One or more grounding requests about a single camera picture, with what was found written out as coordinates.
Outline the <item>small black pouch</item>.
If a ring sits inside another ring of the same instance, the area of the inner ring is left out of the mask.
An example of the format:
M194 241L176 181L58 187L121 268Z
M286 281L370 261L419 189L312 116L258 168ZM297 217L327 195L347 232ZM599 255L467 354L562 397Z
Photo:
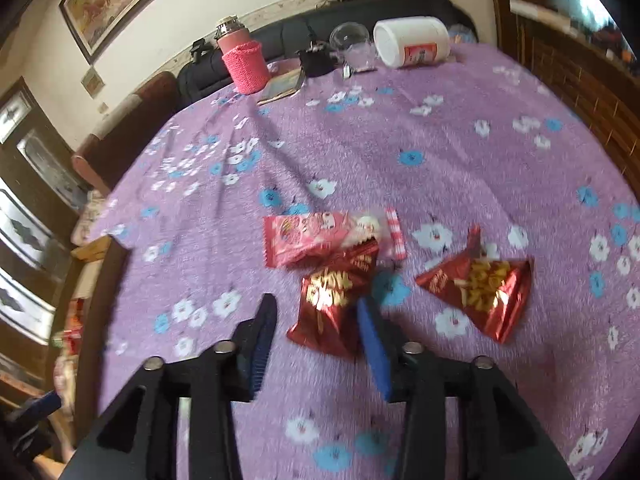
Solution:
M326 42L312 42L306 49L297 51L300 66L308 78L317 78L333 72L340 65L340 58Z

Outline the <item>red white snack packet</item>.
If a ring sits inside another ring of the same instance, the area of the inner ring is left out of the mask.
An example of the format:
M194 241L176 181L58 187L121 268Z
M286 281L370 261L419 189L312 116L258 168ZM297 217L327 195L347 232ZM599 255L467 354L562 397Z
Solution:
M64 410L72 412L76 398L78 356L61 353L55 360L53 369L53 385L61 398Z

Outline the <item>black leather sofa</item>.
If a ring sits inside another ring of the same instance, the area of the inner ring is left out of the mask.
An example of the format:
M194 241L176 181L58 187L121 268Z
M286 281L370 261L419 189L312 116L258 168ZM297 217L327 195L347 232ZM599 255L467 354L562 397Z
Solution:
M407 16L434 16L446 27L460 26L478 38L472 18L450 0L332 0L318 8L259 27L250 38L262 44L267 62L295 58L312 40L326 41L338 25L356 22L372 30L376 22ZM177 76L182 105L187 107L231 84L219 48L202 40L192 44L192 60Z

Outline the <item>clear glass cup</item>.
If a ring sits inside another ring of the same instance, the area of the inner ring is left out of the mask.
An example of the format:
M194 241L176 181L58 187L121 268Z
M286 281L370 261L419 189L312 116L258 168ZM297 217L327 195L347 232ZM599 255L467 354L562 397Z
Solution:
M330 46L337 52L349 73L372 72L376 69L376 52L367 27L357 22L337 25L330 35Z

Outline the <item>white red sachet packet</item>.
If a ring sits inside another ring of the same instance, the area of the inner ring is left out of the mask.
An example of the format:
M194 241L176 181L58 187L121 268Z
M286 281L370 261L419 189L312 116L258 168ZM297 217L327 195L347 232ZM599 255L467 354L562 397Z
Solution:
M73 298L68 304L64 327L53 336L56 348L69 356L77 356L84 332L85 298Z

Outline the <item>pink sleeved thermos bottle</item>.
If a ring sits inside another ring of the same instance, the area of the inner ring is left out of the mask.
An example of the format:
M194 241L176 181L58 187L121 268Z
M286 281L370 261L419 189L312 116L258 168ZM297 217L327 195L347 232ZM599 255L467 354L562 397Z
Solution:
M253 94L265 88L270 81L270 71L262 55L262 44L250 36L250 31L235 15L218 21L214 39L236 90Z

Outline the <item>shiny red chips bag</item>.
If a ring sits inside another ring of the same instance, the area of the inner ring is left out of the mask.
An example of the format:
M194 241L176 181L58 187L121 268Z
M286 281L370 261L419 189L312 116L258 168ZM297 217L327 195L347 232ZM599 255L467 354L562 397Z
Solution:
M359 351L356 303L370 292L377 262L378 241L370 237L334 252L305 275L288 340L329 356L354 358Z
M532 259L490 260L482 230L469 228L462 252L416 277L416 284L464 313L486 336L504 344L523 314L533 286Z

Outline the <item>patterned clothes pile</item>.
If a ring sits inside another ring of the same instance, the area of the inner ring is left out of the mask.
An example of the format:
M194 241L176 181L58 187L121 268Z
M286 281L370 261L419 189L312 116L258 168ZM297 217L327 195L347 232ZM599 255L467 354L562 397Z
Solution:
M105 197L98 190L91 190L88 193L88 202L81 211L76 226L70 236L70 241L73 245L82 246L88 243L91 229L99 218L101 218L104 207Z

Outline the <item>purple floral tablecloth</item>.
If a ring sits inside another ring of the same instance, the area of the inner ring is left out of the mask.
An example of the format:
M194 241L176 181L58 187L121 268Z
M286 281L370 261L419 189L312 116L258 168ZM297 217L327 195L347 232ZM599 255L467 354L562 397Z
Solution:
M639 416L639 91L548 44L307 80L267 105L226 87L155 126L93 236L129 252L107 406L148 356L193 358L279 307L262 391L235 411L250 479L386 479L401 410L367 364L288 339L302 250L375 237L371 292L441 356L494 358L577 479Z

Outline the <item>shallow cardboard tray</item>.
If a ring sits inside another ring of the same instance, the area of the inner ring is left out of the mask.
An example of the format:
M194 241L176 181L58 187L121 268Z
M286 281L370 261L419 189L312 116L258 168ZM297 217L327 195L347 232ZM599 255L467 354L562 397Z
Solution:
M61 408L55 416L64 436L76 445L84 438L99 414L102 382L103 352L107 329L111 323L119 284L129 258L128 249L115 237L105 235L70 253L70 267L56 293L47 352L44 381L48 390L55 391L53 369L61 353L53 343L53 336L62 330L70 300L85 298L84 332L78 353L76 398L72 412Z

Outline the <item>small booklet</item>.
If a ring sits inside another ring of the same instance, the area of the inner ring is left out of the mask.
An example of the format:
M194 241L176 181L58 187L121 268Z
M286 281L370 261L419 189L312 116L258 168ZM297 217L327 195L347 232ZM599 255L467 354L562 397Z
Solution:
M305 81L305 73L301 67L296 70L290 70L289 72L273 77L265 88L262 89L257 104L259 106L276 102L294 94L302 88Z

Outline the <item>pink strawberry snack packet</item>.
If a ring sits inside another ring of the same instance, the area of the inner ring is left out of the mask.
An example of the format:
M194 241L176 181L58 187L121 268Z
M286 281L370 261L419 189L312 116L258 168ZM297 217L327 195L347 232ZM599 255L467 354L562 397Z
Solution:
M380 257L407 258L405 237L393 208L282 214L263 218L262 227L265 265L271 269L323 258L371 237L378 242Z

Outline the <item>dark wooden glass door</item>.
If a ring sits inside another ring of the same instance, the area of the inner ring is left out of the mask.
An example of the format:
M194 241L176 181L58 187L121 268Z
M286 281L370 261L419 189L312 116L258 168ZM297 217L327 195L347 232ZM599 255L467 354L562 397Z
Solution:
M41 388L88 185L24 78L1 92L1 362Z

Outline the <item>white plastic jar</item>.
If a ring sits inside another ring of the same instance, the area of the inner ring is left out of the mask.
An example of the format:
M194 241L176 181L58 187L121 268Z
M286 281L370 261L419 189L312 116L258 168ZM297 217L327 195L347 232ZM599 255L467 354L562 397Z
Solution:
M389 68L437 64L451 52L448 29L434 16L378 21L373 42L378 57Z

